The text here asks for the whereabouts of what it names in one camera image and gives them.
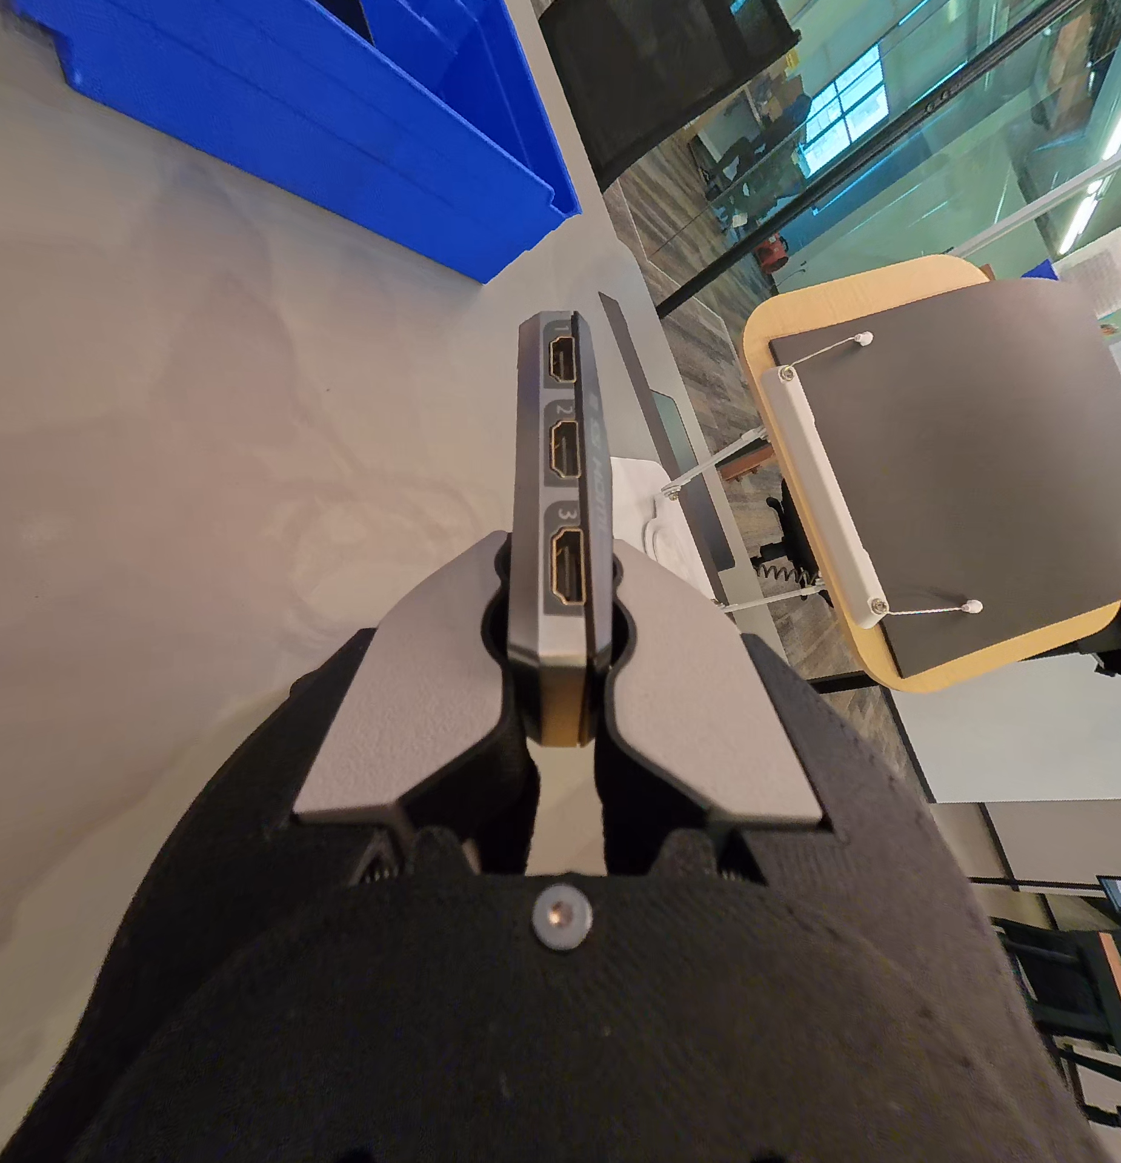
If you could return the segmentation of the grey port switch hub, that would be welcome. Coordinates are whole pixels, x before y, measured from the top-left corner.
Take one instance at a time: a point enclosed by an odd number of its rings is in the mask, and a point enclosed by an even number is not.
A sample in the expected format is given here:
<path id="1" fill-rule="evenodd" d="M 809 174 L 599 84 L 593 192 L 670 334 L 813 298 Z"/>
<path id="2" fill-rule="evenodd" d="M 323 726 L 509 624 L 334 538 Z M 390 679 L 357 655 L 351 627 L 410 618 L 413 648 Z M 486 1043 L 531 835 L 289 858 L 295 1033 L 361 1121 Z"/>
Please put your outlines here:
<path id="1" fill-rule="evenodd" d="M 526 734 L 543 747 L 597 735 L 613 656 L 611 452 L 579 312 L 519 331 L 507 658 Z"/>

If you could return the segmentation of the blue plastic bin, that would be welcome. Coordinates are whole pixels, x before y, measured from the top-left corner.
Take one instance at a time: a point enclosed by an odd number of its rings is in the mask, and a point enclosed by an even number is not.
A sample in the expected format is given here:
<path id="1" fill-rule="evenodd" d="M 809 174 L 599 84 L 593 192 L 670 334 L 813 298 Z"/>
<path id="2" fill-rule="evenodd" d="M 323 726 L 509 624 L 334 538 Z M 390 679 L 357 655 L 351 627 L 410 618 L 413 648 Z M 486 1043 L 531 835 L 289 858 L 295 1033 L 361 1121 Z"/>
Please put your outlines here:
<path id="1" fill-rule="evenodd" d="M 486 284 L 581 214 L 501 2 L 28 2 L 74 91 Z"/>

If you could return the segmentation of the glass partition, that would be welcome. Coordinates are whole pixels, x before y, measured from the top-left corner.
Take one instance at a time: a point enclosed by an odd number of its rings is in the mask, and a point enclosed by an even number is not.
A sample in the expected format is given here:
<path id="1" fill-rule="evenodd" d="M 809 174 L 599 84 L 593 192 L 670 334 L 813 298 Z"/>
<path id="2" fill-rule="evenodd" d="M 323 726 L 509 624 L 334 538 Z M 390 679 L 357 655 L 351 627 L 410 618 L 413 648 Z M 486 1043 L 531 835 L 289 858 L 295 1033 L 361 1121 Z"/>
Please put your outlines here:
<path id="1" fill-rule="evenodd" d="M 1121 151 L 1121 3 L 1073 3 L 784 224 L 774 295 L 977 235 Z"/>

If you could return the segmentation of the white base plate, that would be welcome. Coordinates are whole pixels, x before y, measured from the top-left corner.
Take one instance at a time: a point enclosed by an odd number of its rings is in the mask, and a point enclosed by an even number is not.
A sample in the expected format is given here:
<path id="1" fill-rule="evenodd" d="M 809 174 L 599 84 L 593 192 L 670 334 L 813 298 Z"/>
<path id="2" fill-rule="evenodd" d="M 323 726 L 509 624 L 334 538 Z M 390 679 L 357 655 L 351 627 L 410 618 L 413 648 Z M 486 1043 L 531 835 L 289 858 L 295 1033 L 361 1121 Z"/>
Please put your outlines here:
<path id="1" fill-rule="evenodd" d="M 621 574 L 645 556 L 726 611 L 726 595 L 714 584 L 684 506 L 662 492 L 670 480 L 655 460 L 611 458 L 613 532 Z"/>

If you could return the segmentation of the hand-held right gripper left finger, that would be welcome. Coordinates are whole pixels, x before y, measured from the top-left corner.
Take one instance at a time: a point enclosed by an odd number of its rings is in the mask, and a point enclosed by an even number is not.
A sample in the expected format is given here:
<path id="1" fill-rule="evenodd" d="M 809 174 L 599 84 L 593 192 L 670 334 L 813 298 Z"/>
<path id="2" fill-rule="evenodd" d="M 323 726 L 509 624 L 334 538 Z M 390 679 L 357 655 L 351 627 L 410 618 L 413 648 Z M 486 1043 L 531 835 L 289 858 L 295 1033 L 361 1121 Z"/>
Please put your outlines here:
<path id="1" fill-rule="evenodd" d="M 309 826 L 367 824 L 409 852 L 425 828 L 527 870 L 539 806 L 506 652 L 510 534 L 493 531 L 379 622 L 298 792 Z"/>

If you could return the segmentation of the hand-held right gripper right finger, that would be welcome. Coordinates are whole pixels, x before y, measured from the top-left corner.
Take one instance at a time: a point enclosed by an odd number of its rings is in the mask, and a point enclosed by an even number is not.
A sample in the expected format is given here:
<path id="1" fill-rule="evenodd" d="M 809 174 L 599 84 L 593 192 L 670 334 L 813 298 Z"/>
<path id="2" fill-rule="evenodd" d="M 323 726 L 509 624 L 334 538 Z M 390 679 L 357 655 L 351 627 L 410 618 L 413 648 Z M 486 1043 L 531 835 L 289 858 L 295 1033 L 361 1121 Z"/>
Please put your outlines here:
<path id="1" fill-rule="evenodd" d="M 673 832 L 716 858 L 745 831 L 813 832 L 814 791 L 741 631 L 685 579 L 614 542 L 613 659 L 595 736 L 611 875 L 645 875 Z"/>

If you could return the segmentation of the white board bracket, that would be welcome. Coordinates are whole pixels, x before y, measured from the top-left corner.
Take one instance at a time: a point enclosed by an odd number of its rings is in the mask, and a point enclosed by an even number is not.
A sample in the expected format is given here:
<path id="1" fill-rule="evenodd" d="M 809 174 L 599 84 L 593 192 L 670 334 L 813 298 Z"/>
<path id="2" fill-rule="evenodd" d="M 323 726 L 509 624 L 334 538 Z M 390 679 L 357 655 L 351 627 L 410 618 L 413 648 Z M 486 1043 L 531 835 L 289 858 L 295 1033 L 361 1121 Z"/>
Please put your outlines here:
<path id="1" fill-rule="evenodd" d="M 812 406 L 793 366 L 760 378 L 770 443 L 801 518 L 818 574 L 856 627 L 873 630 L 890 607 L 818 435 Z"/>

